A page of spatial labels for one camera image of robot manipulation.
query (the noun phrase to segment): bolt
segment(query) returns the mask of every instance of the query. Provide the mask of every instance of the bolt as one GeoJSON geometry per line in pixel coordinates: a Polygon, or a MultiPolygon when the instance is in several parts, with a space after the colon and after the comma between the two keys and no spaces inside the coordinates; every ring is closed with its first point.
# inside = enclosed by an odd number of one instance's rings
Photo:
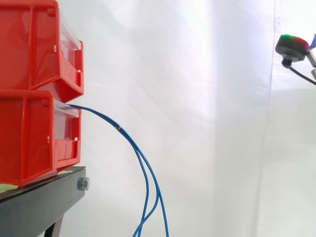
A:
{"type": "Polygon", "coordinates": [[[89,178],[79,178],[77,182],[77,189],[81,191],[87,191],[90,187],[90,179],[89,178]]]}

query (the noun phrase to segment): white curtain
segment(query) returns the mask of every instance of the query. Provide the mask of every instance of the white curtain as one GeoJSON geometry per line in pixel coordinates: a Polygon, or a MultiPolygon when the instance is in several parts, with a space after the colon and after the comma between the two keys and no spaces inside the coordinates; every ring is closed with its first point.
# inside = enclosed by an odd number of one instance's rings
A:
{"type": "MultiPolygon", "coordinates": [[[[118,121],[143,150],[171,237],[316,235],[316,88],[274,53],[284,31],[313,37],[314,1],[59,2],[84,42],[74,103],[118,121]]],[[[82,142],[91,186],[61,237],[132,236],[145,199],[133,149],[88,112],[82,142]]],[[[164,236],[160,209],[142,236],[164,236]]]]}

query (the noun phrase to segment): blue wire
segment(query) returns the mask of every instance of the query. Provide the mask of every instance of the blue wire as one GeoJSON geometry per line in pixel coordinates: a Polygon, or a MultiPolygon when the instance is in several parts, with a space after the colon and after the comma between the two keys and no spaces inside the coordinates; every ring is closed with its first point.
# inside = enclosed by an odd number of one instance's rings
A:
{"type": "Polygon", "coordinates": [[[144,205],[144,210],[143,210],[143,215],[142,215],[142,220],[141,220],[141,223],[140,225],[138,226],[138,228],[136,229],[133,237],[136,237],[137,233],[138,233],[138,237],[140,237],[140,234],[141,234],[141,230],[142,230],[142,227],[143,227],[143,224],[148,220],[148,218],[152,215],[152,213],[155,211],[156,207],[157,207],[157,204],[158,204],[158,201],[160,200],[160,203],[161,203],[161,208],[162,208],[162,213],[163,213],[163,220],[164,220],[164,225],[165,225],[165,232],[166,232],[166,237],[169,237],[169,230],[168,230],[168,223],[167,223],[167,216],[166,216],[166,212],[165,212],[165,207],[164,207],[164,203],[163,203],[163,199],[162,199],[162,195],[161,195],[161,192],[160,192],[160,188],[159,188],[159,185],[158,185],[158,181],[156,179],[156,176],[154,174],[154,171],[153,169],[151,168],[148,160],[146,159],[146,157],[144,156],[144,154],[142,153],[142,151],[139,149],[139,147],[137,146],[137,144],[134,142],[134,140],[128,135],[128,133],[117,123],[115,122],[114,120],[112,120],[110,117],[100,113],[100,112],[97,112],[96,110],[93,110],[93,109],[90,109],[90,108],[87,108],[87,107],[83,107],[83,106],[78,106],[78,105],[70,105],[71,107],[73,108],[76,108],[76,109],[83,109],[83,110],[87,110],[87,111],[90,111],[92,113],[94,113],[95,115],[101,117],[102,119],[104,119],[105,121],[107,121],[108,123],[110,123],[113,127],[115,127],[119,132],[120,134],[122,134],[128,141],[129,143],[131,144],[131,146],[133,147],[136,155],[137,155],[137,158],[140,162],[140,165],[142,167],[142,170],[143,170],[143,174],[144,174],[144,177],[145,177],[145,181],[146,181],[146,200],[145,200],[145,205],[144,205]],[[157,196],[156,196],[156,201],[155,201],[155,204],[152,208],[152,210],[148,213],[148,215],[145,217],[145,214],[146,214],[146,209],[147,209],[147,205],[148,205],[148,198],[149,198],[149,184],[148,184],[148,177],[147,177],[147,174],[146,174],[146,171],[145,171],[145,168],[143,166],[143,163],[139,157],[139,154],[141,155],[142,159],[144,160],[146,166],[148,167],[152,177],[153,177],[153,180],[155,182],[155,186],[156,186],[156,192],[157,192],[157,196]]]}

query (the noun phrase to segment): plastic bin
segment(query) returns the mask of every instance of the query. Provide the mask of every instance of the plastic bin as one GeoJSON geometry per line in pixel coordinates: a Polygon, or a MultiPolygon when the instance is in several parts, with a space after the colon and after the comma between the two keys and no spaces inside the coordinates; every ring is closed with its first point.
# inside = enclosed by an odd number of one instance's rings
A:
{"type": "Polygon", "coordinates": [[[80,162],[81,111],[48,91],[0,91],[0,184],[23,187],[80,162]]]}
{"type": "Polygon", "coordinates": [[[55,0],[0,0],[1,90],[48,90],[68,102],[83,95],[83,44],[55,0]]]}

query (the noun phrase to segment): red plastic drawer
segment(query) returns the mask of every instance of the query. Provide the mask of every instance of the red plastic drawer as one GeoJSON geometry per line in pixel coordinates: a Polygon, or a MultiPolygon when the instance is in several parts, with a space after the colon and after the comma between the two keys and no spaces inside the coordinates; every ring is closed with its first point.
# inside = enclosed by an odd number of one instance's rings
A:
{"type": "Polygon", "coordinates": [[[24,90],[0,91],[0,111],[0,184],[23,187],[80,162],[81,111],[24,90]]]}
{"type": "Polygon", "coordinates": [[[61,21],[55,0],[0,0],[1,90],[83,95],[83,44],[61,21]]]}

